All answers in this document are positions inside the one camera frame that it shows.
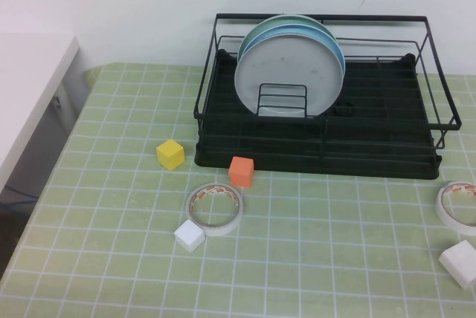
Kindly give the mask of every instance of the double-sided tape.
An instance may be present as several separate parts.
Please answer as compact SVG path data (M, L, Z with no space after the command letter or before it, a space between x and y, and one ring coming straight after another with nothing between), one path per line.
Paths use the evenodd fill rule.
M238 205L237 215L225 225L210 225L198 222L193 216L193 206L207 194L225 194L236 201ZM232 186L221 183L209 183L195 189L187 200L187 217L197 226L201 227L206 236L222 236L236 228L243 218L243 198Z
M458 221L443 205L444 195L451 192L463 192L476 195L476 185L467 182L451 182L438 192L436 210L441 221L453 230L465 235L476 236L476 225L468 225Z

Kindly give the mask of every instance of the black dish rack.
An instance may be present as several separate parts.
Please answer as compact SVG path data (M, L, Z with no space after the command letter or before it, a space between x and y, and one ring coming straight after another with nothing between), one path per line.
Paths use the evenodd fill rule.
M216 15L193 111L199 166L227 168L233 156L241 156L253 158L258 170L438 177L437 150L461 119L426 17L307 15L329 27L344 49L343 88L319 116L268 117L241 103L234 72L244 35L272 16ZM437 74L428 75L427 68ZM260 92L259 101L264 96Z

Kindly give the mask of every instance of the cable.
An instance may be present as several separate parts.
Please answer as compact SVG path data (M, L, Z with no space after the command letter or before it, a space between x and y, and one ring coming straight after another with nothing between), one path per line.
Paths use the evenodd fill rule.
M5 188L7 188L8 190L11 190L12 192L15 192L15 193L18 193L20 195L24 195L25 197L29 197L29 198L35 198L35 199L39 199L39 196L38 195L33 195L33 194L28 194L28 193L25 193L25 192L22 192L21 190L17 190L11 186L8 186L8 185L5 185Z
M38 203L37 201L14 201L12 203L1 203L1 205L5 205L6 207L12 207L14 205L23 205L23 204L33 204L33 203Z

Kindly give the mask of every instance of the plate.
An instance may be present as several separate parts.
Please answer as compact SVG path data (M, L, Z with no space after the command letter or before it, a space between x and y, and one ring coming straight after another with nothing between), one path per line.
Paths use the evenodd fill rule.
M344 54L342 53L342 50L336 40L327 33L324 33L322 30L307 25L281 25L265 30L248 43L248 46L243 53L246 53L250 47L263 41L264 39L288 33L308 36L309 38L315 39L317 42L320 42L328 47L338 57L342 67L342 74L345 74Z
M317 116L337 99L342 80L341 63L326 45L303 34L288 33L250 47L238 63L234 82L239 99L251 112L304 117L304 86L307 116Z
M247 48L248 43L251 42L260 33L268 30L269 28L273 28L280 25L289 25L289 24L308 25L308 26L316 27L317 29L327 33L329 36L331 36L335 40L332 33L315 19L311 19L310 17L302 16L302 15L278 15L278 16L274 16L264 20L263 22L259 23L255 28L253 28L250 31L250 33L248 33L248 35L243 39L239 47L238 61L241 59L243 53L245 52L245 48Z

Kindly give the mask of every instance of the white plate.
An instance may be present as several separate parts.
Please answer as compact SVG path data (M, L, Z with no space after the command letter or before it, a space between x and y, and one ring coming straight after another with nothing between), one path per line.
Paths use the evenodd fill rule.
M261 96L260 116L303 117L307 87L307 116L326 111L342 88L342 68L337 56L325 45L300 34L273 36L255 44L242 56L235 72L235 89L242 103L257 113L261 94L302 97Z

